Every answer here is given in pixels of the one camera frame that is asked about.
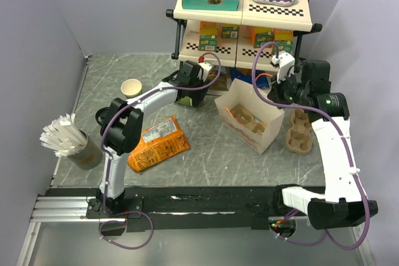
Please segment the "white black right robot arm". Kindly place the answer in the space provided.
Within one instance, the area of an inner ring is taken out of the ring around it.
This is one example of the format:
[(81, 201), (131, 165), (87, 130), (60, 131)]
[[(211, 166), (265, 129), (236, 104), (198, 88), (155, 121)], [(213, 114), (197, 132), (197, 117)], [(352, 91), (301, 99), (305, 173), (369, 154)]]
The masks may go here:
[(297, 80), (295, 60), (289, 54), (274, 56), (277, 69), (267, 96), (274, 103), (292, 105), (309, 116), (317, 137), (325, 175), (323, 194), (300, 186), (283, 185), (277, 189), (272, 208), (286, 215), (293, 208), (306, 214), (317, 230), (355, 227), (377, 214), (374, 200), (362, 199), (363, 188), (357, 186), (359, 170), (355, 166), (350, 142), (350, 113), (342, 93), (330, 91), (330, 64), (323, 60), (306, 60), (301, 79)]

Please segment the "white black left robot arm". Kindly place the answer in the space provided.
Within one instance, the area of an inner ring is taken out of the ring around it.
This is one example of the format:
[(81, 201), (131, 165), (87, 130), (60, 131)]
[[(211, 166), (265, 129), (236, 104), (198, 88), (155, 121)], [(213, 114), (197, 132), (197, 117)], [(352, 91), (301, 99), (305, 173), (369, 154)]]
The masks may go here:
[(109, 217), (119, 216), (123, 210), (124, 177), (128, 155), (138, 146), (143, 121), (157, 110), (185, 97), (199, 104), (208, 89), (209, 62), (187, 60), (180, 69), (165, 77), (157, 86), (129, 100), (114, 99), (106, 109), (100, 135), (105, 153), (103, 178), (96, 199)]

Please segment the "green paper coffee cup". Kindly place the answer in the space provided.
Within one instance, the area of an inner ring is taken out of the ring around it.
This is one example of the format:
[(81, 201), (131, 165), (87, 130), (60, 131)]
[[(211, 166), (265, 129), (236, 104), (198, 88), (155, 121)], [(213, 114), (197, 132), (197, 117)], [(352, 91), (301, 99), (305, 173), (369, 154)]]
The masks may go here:
[(142, 93), (142, 83), (131, 78), (121, 84), (120, 90), (126, 98), (134, 98)]
[(193, 99), (189, 96), (185, 96), (179, 99), (176, 103), (187, 107), (194, 107)]

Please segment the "white Cream Bear paper bag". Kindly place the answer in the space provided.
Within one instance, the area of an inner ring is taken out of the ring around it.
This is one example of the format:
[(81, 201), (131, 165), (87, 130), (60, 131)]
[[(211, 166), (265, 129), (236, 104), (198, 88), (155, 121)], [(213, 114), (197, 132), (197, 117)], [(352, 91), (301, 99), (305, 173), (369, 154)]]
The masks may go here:
[(262, 101), (250, 83), (233, 80), (229, 91), (214, 102), (225, 124), (258, 154), (277, 138), (284, 111)]

